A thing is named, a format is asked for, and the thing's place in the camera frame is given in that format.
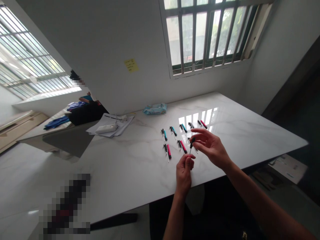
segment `marble table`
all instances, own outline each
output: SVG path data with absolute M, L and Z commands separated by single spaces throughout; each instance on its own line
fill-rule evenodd
M 307 145 L 307 141 L 268 121 L 218 92 L 170 103 L 167 113 L 145 115 L 142 111 L 121 136 L 95 136 L 78 164 L 91 173 L 90 197 L 87 201 L 90 222 L 123 213 L 172 195 L 176 188 L 176 164 L 183 152 L 171 134 L 177 131 L 189 151 L 191 137 L 188 122 L 198 126 L 202 119 L 208 131 L 219 136 L 230 158 L 241 169 L 261 163 Z M 179 128 L 183 123 L 185 134 Z M 167 132 L 172 159 L 168 163 L 163 148 Z M 192 187 L 224 176 L 208 158 L 194 149 Z

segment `person's left hand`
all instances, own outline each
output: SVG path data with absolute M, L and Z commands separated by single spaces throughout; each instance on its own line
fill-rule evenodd
M 191 174 L 190 171 L 193 169 L 194 161 L 196 157 L 191 154 L 184 154 L 177 164 L 177 188 L 176 194 L 183 198 L 186 198 L 189 189 L 191 188 Z

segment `sticky note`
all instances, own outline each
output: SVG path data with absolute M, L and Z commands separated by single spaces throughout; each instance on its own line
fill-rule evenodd
M 124 64 L 126 65 L 129 72 L 136 72 L 139 70 L 136 61 L 132 58 L 129 60 L 124 61 Z

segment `person's right hand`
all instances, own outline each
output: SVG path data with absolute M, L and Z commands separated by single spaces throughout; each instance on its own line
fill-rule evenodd
M 232 166 L 232 161 L 219 137 L 203 128 L 194 128 L 191 129 L 191 132 L 197 132 L 198 134 L 193 135 L 189 141 L 191 142 L 193 138 L 196 138 L 192 145 L 195 149 L 207 155 L 214 165 L 223 171 Z

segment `blue wet wipes pack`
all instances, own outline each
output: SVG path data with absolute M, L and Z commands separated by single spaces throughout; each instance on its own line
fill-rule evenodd
M 167 105 L 165 103 L 159 103 L 154 105 L 147 105 L 144 110 L 144 114 L 163 114 L 167 112 Z

